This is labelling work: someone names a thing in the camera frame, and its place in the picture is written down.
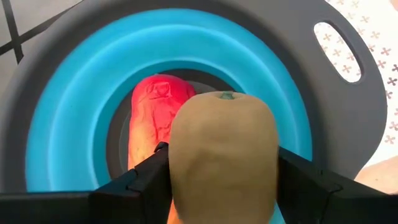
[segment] blue ring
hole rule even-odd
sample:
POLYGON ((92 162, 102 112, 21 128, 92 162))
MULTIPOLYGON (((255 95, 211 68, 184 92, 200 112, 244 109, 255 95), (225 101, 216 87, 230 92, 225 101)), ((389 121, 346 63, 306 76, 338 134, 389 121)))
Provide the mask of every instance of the blue ring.
MULTIPOLYGON (((300 93, 277 56, 243 27, 207 12, 162 9, 124 17, 81 43, 38 102, 26 152, 28 191, 93 190, 110 181, 106 136, 118 104, 144 77, 191 68, 265 101, 280 145, 312 159, 300 93)), ((279 211, 275 222, 281 222, 279 211)))

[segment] black holder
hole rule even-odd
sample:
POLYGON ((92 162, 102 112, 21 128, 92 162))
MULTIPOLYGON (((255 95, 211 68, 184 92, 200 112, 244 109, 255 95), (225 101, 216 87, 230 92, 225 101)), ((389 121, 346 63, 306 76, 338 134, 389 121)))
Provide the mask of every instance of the black holder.
MULTIPOLYGON (((1 223, 167 223, 172 191, 168 144, 92 192, 0 196, 1 223)), ((398 196, 317 169, 279 149, 277 202, 287 224, 397 223, 398 196)))

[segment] dark inner ring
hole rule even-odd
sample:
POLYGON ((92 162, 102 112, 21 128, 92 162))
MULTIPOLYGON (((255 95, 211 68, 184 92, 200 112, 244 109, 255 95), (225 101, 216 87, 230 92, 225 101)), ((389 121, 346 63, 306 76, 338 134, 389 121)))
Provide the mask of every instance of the dark inner ring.
MULTIPOLYGON (((195 88, 196 93, 233 90, 223 80, 198 70, 178 69, 161 73, 174 75, 190 82, 195 88)), ((106 162, 108 163, 108 170, 112 179, 119 177, 127 171, 131 93, 122 100, 109 126, 106 140, 106 162)))

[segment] handle cutout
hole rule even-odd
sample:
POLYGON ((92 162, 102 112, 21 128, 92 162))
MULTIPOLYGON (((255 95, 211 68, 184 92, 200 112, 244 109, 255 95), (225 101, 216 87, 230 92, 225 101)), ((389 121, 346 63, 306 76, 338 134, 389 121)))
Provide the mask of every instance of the handle cutout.
POLYGON ((314 26, 318 43, 337 72, 347 82, 356 83, 362 76, 357 58, 338 31, 327 22, 314 26))

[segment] squash stem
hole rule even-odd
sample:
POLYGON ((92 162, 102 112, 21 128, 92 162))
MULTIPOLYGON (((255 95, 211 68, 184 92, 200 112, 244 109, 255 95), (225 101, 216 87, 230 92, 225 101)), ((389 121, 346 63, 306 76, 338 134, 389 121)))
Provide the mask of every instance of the squash stem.
POLYGON ((233 92, 232 92, 232 91, 225 91, 225 92, 223 92, 223 94, 220 96, 220 99, 224 99, 224 100, 233 100, 233 99, 235 99, 235 97, 233 96, 233 92))

